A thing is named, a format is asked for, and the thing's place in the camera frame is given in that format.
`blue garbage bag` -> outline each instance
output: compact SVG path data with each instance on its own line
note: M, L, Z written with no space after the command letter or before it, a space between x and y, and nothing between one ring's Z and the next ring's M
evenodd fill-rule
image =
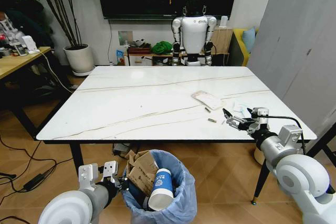
M195 179L174 155L162 150L150 150L159 168L166 168L172 174L176 185L173 202L161 211L145 211L129 191L122 191L122 197L132 212L133 224L189 223L197 214Z

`paper cup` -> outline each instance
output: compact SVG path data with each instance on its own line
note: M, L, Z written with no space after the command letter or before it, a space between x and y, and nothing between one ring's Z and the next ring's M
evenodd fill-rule
M167 169L159 169L156 172L156 178L148 206L155 211L165 209L174 199L172 177Z

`tile floor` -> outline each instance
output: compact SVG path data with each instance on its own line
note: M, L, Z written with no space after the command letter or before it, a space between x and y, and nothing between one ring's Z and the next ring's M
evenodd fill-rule
M80 83L82 79L72 79ZM25 107L31 120L38 125L57 101ZM13 147L26 148L33 152L38 144L34 142L11 112L0 111L0 135L5 143ZM196 180L198 213L193 223L301 223L301 212L296 204L277 186L269 176L259 197L258 205L251 200L258 179L260 165L253 159L254 144L143 144L140 150L157 148L174 154L189 169ZM120 171L125 160L111 155L111 144L82 145L85 163L98 163L117 160ZM55 158L62 161L71 157L67 145L46 145L41 143L36 158ZM28 158L22 151L13 151L0 145L0 171L20 174ZM50 161L32 161L28 171L15 181L20 188L36 174L51 166ZM333 184L336 169L326 166ZM0 206L0 219L16 215L37 223L43 207L58 194L78 188L78 179L72 161L60 164L56 171L37 189L29 193L13 194L4 199ZM0 185L0 196L12 192L10 185ZM129 223L131 214L121 195L117 195L100 217L100 224ZM17 223L7 220L4 223Z

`marble vein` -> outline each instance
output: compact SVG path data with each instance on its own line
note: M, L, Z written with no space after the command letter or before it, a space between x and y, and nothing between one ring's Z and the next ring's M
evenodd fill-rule
M207 81L207 80L229 80L229 79L239 79L239 78L248 78L254 76L239 76L239 77L212 77L212 78L205 78L205 79L196 79L196 80L188 80L188 81L178 81L178 82L171 82L171 83L162 83L162 84L148 84L148 85L138 85L138 86L117 86L117 87L104 87L104 88L90 88L90 89L78 89L77 91L108 91L108 90L115 90L115 89L125 89L125 88L141 88L141 87L154 87L154 86L166 86L166 85L175 85L187 82L194 82L194 81Z
M127 132L136 131L136 130L140 130L140 129L144 129L144 128L150 128L150 127L154 127L154 126L173 124L173 123L190 122L190 121L195 121L195 120L202 119L202 118L204 118L204 117L193 118L193 119L189 119L189 120L176 121L176 122L169 122L169 123L158 123L158 124L153 124L153 125L147 125L147 126L143 126L143 127L134 128L134 129L131 129L131 130L128 130L128 131L119 132L119 133L117 133L117 134L115 134L113 136L115 137L115 136L118 136L118 135L121 135L121 134L124 134L124 133L127 133ZM110 137L113 137L113 136L107 136L107 137L104 137L103 139L109 139Z
M242 92L242 93L228 94L228 95L226 95L226 97L224 97L224 98L220 98L220 99L221 99L221 100L225 100L225 99L238 98L238 97L240 97L241 94L255 93L255 92L263 92L263 91L266 91L266 92L267 92L267 91L270 91L270 90L255 90L255 91L248 91L248 92ZM231 95L237 95L237 94L239 94L239 95L236 96L236 97L228 97L228 96L231 96ZM142 119L142 118L145 118L145 117L148 117L148 116L163 115L163 114L173 113L173 112L176 112L176 111L188 110L188 109L196 108L196 107L199 107L199 106L204 106L204 104L199 104L199 105L195 105L195 106L190 106L190 107L181 108L181 109L176 109L176 110L170 110L170 111L153 112L153 113L149 113L149 114L145 114L145 115L137 116L137 117L135 117L135 118L130 118L130 119L127 119L127 120L122 120L122 121L118 121L118 122L110 123L110 124L107 124L107 125L104 125L104 126L95 128L95 129L89 129L89 130L81 131L81 132L74 133L74 134L67 135L67 136L59 136L59 137L54 138L54 140L57 140L57 139L60 139L60 138L64 138L64 137L78 136L78 135L80 135L80 134L82 134L82 133L85 133L85 132L91 132L91 131L101 130L101 129L103 129L103 128L107 128L107 127L110 127L110 126L118 125L118 124L121 124L121 123L132 122L132 121L139 120L139 119Z

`cup logo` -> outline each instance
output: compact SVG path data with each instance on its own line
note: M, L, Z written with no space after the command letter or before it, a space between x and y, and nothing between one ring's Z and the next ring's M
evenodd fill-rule
M157 180L156 182L155 182L155 186L162 186L162 180Z

